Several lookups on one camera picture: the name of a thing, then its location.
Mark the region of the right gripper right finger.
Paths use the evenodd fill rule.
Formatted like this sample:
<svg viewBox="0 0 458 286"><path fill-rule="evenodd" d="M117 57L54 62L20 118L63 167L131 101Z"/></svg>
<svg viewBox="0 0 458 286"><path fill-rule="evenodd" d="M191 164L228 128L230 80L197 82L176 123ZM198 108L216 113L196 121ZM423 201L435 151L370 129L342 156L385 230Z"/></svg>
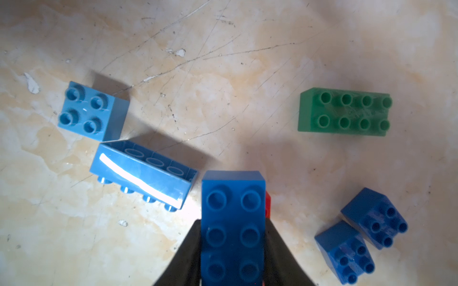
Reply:
<svg viewBox="0 0 458 286"><path fill-rule="evenodd" d="M288 249L270 218L265 219L264 284L266 286L314 286Z"/></svg>

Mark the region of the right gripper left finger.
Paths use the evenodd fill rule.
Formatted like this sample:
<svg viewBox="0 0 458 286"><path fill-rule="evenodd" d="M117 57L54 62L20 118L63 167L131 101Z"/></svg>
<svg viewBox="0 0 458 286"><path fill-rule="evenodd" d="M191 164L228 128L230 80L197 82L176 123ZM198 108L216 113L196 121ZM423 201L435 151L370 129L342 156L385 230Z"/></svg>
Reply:
<svg viewBox="0 0 458 286"><path fill-rule="evenodd" d="M172 261L154 286L199 286L201 254L201 220L196 220Z"/></svg>

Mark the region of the red 2x4 lego brick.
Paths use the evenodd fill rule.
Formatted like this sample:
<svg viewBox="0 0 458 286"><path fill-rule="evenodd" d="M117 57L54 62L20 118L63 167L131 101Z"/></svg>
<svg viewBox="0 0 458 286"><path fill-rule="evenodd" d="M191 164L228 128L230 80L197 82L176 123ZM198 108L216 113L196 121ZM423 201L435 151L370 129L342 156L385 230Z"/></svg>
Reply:
<svg viewBox="0 0 458 286"><path fill-rule="evenodd" d="M270 218L271 215L271 196L266 191L265 192L265 217Z"/></svg>

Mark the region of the blue 2x4 lego brick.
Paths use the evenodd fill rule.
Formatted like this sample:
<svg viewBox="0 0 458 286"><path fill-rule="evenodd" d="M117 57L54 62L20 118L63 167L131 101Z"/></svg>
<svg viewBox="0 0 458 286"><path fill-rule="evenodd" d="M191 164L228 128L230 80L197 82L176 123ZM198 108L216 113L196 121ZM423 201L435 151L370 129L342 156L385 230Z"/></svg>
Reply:
<svg viewBox="0 0 458 286"><path fill-rule="evenodd" d="M204 286L260 286L266 183L259 171L209 170L202 180Z"/></svg>

